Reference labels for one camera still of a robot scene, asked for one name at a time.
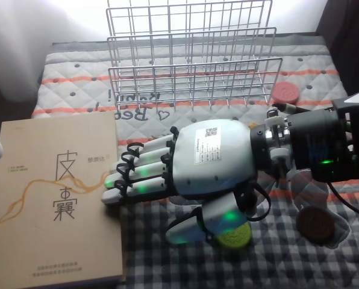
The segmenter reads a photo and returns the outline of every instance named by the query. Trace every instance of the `white wall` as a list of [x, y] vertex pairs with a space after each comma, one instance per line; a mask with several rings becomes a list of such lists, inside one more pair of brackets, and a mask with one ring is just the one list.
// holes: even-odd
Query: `white wall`
[[[111, 1], [124, 5], [126, 0]], [[133, 4], [137, 1], [147, 3]], [[152, 5], [165, 3], [151, 0]], [[325, 4], [326, 0], [273, 0], [269, 26], [276, 26], [278, 33], [313, 32]], [[107, 0], [0, 0], [0, 88], [5, 97], [36, 97], [37, 79], [52, 43], [106, 40], [106, 7]]]

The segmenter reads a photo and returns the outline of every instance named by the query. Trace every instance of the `pink round object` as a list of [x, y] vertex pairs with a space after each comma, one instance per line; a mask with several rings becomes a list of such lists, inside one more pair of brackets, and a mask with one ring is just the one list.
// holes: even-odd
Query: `pink round object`
[[272, 98], [280, 104], [295, 104], [300, 96], [300, 89], [289, 81], [280, 81], [273, 88]]

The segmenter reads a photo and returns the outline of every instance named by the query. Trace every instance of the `quilted fabric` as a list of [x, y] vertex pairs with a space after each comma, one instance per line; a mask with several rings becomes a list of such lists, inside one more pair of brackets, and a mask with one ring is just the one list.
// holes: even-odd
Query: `quilted fabric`
[[[54, 117], [115, 110], [107, 69], [110, 57], [105, 43], [54, 45], [46, 58], [39, 100], [33, 117]], [[323, 41], [317, 37], [280, 39], [272, 50], [282, 56], [278, 81], [290, 81], [301, 92], [298, 105], [324, 108], [346, 93]], [[115, 112], [119, 152], [132, 141], [148, 141], [207, 119], [236, 119], [247, 125], [263, 123], [267, 107], [260, 101], [246, 106], [235, 101], [228, 107], [187, 105], [142, 108], [129, 105]], [[290, 182], [275, 187], [261, 173], [259, 183], [272, 198], [270, 214], [251, 223], [250, 246], [238, 252], [208, 243], [171, 246], [164, 233], [176, 217], [190, 212], [195, 203], [172, 197], [123, 209], [126, 283], [117, 288], [359, 288], [359, 216], [344, 207], [325, 184], [312, 180], [308, 171], [291, 171]], [[352, 204], [359, 206], [359, 181], [335, 184]], [[336, 235], [316, 246], [296, 230], [296, 216], [307, 205], [331, 212]], [[267, 203], [259, 200], [258, 212]]]

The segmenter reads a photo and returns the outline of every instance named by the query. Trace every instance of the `yellow-green disc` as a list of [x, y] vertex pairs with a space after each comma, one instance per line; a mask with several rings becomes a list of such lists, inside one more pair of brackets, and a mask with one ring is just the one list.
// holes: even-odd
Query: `yellow-green disc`
[[251, 240], [252, 231], [248, 222], [236, 230], [216, 236], [217, 241], [224, 247], [240, 249], [245, 247]]

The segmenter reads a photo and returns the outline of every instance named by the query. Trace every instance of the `metal wire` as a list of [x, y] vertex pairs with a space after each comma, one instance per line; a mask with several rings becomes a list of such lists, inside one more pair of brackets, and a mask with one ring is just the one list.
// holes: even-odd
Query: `metal wire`
[[169, 2], [107, 9], [117, 109], [205, 101], [211, 108], [237, 98], [269, 104], [282, 58], [270, 58], [276, 28], [259, 26], [272, 1]]

